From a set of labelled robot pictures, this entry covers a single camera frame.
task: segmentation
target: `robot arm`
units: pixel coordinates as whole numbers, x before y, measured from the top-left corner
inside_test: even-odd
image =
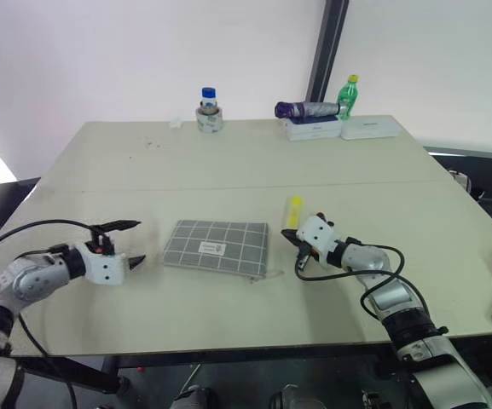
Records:
[[[107,232],[137,224],[118,221],[98,228]],[[19,256],[0,274],[0,406],[9,398],[9,391],[20,391],[21,373],[9,358],[9,337],[20,312],[77,277],[84,276],[95,284],[122,284],[130,269],[145,258],[115,254],[110,240],[94,236],[87,243],[56,245],[46,253],[33,253]]]
[[[355,239],[341,241],[323,214],[310,217],[296,232],[283,232],[301,251],[298,268],[304,269],[313,256],[322,265],[349,272],[373,271],[357,275],[366,290],[388,279],[390,259],[378,247],[364,246]],[[418,295],[398,279],[373,291],[368,300],[392,341],[397,358],[409,373],[416,401],[430,409],[492,408],[489,392],[443,333],[437,329]]]

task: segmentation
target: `white wall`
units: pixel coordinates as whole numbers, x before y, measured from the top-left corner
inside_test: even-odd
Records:
[[[40,176],[85,121],[192,119],[202,86],[225,118],[271,118],[304,98],[323,5],[0,0],[0,156]]]
[[[350,0],[326,101],[359,74],[355,114],[426,145],[492,152],[492,1]]]

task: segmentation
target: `table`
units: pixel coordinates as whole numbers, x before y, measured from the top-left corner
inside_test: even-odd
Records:
[[[118,250],[147,259],[121,286],[74,280],[26,320],[62,355],[387,341],[361,310],[355,279],[295,278],[296,249],[279,233],[291,195],[344,235],[402,250],[403,274],[450,336],[492,333],[492,220],[411,135],[288,142],[274,120],[228,121],[215,135],[194,123],[86,124],[3,231],[44,218],[137,219],[112,236]],[[268,222],[269,277],[162,266],[181,218]],[[28,230],[0,246],[0,271],[22,251],[86,237],[70,227]],[[308,271],[324,274],[313,263]],[[11,341],[14,354],[38,354],[18,326]]]

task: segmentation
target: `green plastic bottle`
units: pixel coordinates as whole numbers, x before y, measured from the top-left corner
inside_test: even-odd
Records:
[[[339,114],[339,119],[342,119],[343,121],[350,118],[351,108],[353,108],[356,103],[358,79],[359,77],[357,75],[350,75],[348,77],[348,83],[342,87],[339,92],[337,102],[347,108],[343,113]]]

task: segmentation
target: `blue lid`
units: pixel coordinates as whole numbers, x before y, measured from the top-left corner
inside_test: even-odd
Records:
[[[202,89],[202,96],[204,98],[215,98],[215,88],[203,88]]]

